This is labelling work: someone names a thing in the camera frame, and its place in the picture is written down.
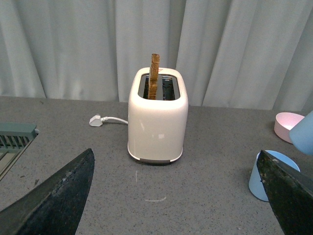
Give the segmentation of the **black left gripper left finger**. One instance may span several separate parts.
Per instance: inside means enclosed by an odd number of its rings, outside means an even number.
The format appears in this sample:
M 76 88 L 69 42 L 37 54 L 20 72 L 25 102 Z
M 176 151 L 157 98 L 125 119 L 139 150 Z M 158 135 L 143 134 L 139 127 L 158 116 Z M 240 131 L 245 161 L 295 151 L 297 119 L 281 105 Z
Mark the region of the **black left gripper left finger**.
M 2 235 L 73 235 L 89 195 L 95 158 L 91 149 L 0 212 Z

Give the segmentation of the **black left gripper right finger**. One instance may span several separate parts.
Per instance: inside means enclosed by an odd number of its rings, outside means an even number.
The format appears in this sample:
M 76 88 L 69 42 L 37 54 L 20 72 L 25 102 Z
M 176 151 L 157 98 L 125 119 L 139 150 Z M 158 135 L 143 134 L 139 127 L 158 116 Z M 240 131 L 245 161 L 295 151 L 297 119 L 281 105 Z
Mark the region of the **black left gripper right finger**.
M 262 150 L 257 169 L 271 209 L 286 235 L 313 233 L 313 180 Z

